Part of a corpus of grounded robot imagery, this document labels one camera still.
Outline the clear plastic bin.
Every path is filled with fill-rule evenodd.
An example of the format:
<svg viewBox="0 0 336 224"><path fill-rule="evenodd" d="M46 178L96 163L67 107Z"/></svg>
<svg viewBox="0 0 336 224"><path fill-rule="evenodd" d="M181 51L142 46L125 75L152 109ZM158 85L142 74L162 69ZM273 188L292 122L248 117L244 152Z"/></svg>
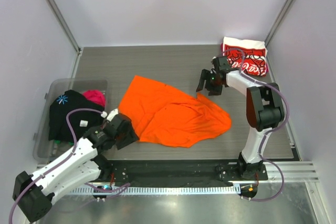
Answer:
<svg viewBox="0 0 336 224"><path fill-rule="evenodd" d="M106 98L108 107L109 87L108 80L103 77L96 78L67 78L55 80L45 95L45 106L41 116L38 131L34 134L35 146L33 150L34 159L40 164L46 164L56 159L59 155L70 148L67 143L55 144L48 139L49 135L49 107L59 96L67 90L74 90L84 93L88 90L98 90Z"/></svg>

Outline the orange t-shirt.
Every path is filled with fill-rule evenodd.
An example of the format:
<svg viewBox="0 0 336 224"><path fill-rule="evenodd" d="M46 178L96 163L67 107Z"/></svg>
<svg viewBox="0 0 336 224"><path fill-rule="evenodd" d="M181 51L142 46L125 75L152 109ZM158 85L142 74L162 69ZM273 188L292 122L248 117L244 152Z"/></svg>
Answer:
<svg viewBox="0 0 336 224"><path fill-rule="evenodd" d="M165 83L135 76L118 107L140 142L189 148L226 133L230 115L202 94L193 97Z"/></svg>

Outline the left aluminium corner post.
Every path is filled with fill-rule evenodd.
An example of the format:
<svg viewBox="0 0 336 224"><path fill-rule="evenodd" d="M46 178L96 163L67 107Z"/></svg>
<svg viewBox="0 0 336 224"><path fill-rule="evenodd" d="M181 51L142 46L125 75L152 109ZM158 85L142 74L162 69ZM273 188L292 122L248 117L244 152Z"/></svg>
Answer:
<svg viewBox="0 0 336 224"><path fill-rule="evenodd" d="M77 54L80 54L81 52L81 47L78 45L76 39L74 38L67 22L65 21L57 3L55 0L46 0L49 8L51 9L51 11L53 12L57 22L59 23L59 25L61 26L62 30L64 31L66 37L68 38L70 44L72 45L72 47L74 48L75 52Z"/></svg>

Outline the folded red white t-shirt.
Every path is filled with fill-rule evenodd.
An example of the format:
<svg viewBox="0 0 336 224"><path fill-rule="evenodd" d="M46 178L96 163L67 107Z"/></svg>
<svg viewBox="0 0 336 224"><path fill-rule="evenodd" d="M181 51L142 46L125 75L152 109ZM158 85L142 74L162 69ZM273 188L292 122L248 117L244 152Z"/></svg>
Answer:
<svg viewBox="0 0 336 224"><path fill-rule="evenodd" d="M245 74L267 72L267 48L264 41L224 37L222 51L232 68L242 68Z"/></svg>

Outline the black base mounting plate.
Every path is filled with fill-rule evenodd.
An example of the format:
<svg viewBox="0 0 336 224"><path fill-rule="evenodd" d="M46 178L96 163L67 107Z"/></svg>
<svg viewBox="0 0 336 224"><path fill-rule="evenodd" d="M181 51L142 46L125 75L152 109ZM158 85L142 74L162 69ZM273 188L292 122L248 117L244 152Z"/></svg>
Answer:
<svg viewBox="0 0 336 224"><path fill-rule="evenodd" d="M206 188L229 186L237 181L266 181L264 164L256 170L243 171L236 159L190 160L111 160L107 177L95 182L130 183L132 187Z"/></svg>

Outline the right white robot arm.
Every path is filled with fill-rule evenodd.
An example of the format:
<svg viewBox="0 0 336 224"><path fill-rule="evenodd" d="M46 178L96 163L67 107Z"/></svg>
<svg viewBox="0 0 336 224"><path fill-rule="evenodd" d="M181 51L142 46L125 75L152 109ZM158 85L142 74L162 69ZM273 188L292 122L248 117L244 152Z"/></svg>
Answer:
<svg viewBox="0 0 336 224"><path fill-rule="evenodd" d="M260 82L231 67L226 56L214 57L212 65L212 70L202 70L196 91L206 89L209 96L215 96L221 95L224 87L231 87L245 96L250 128L235 173L240 179L255 179L262 172L264 146L270 134L285 119L279 87L276 83Z"/></svg>

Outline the magenta t-shirt in bin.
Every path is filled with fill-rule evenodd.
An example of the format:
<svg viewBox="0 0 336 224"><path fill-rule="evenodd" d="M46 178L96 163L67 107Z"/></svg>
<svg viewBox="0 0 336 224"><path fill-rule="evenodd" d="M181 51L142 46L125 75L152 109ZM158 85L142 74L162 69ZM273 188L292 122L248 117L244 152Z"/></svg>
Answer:
<svg viewBox="0 0 336 224"><path fill-rule="evenodd" d="M104 94L99 90L88 90L82 94L87 100L98 104L102 107L106 105L106 98Z"/></svg>

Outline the aluminium corner post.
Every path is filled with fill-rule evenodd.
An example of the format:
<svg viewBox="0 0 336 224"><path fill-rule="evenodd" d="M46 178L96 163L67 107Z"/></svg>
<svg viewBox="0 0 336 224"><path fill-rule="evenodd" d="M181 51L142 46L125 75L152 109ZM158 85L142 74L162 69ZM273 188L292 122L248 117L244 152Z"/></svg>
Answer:
<svg viewBox="0 0 336 224"><path fill-rule="evenodd" d="M296 0L285 0L283 6L280 9L280 12L278 13L266 39L265 39L265 45L268 47L270 42L272 41L274 35L276 34L277 30L279 29L280 25L285 20L287 14L289 13L290 9L292 8L294 2Z"/></svg>
<svg viewBox="0 0 336 224"><path fill-rule="evenodd" d="M57 3L55 0L46 0L49 8L51 9L51 11L53 12L57 22L59 23L59 25L61 26L62 30L64 31L66 37L68 38L70 44L72 45L72 47L74 48L75 52L77 54L80 54L81 52L81 47L78 45L76 39L74 38L67 22L65 21Z"/></svg>

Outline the right aluminium corner post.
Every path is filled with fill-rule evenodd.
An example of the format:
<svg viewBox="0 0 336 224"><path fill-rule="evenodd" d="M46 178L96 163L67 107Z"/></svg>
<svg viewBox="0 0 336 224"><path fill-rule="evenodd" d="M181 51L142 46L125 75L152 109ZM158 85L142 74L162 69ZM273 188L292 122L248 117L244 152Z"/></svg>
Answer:
<svg viewBox="0 0 336 224"><path fill-rule="evenodd" d="M280 12L278 13L266 39L265 39L265 45L268 47L270 42L272 41L274 35L276 34L277 30L279 29L280 25L285 20L287 14L289 13L290 9L292 8L294 2L296 0L285 0L283 6L280 9Z"/></svg>

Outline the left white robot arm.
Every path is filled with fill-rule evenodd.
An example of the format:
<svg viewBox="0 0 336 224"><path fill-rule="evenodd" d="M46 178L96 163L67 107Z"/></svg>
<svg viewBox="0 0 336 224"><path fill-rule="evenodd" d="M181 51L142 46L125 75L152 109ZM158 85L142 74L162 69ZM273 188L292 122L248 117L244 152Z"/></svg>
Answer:
<svg viewBox="0 0 336 224"><path fill-rule="evenodd" d="M113 165L103 152L114 146L124 148L139 138L131 119L117 109L102 112L101 116L103 124L91 127L81 138L74 137L71 149L31 174L23 171L16 176L10 223L16 207L29 222L35 222L73 189L91 181L105 182L112 178Z"/></svg>

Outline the green t-shirt in bin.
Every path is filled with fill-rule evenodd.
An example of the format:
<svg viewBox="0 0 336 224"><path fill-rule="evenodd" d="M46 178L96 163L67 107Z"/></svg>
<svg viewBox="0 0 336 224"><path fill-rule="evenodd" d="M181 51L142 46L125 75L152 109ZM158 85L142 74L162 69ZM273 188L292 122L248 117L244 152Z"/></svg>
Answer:
<svg viewBox="0 0 336 224"><path fill-rule="evenodd" d="M57 144L57 145L60 145L60 144L67 144L67 145L73 146L73 142L66 142L66 141L54 140L54 143Z"/></svg>

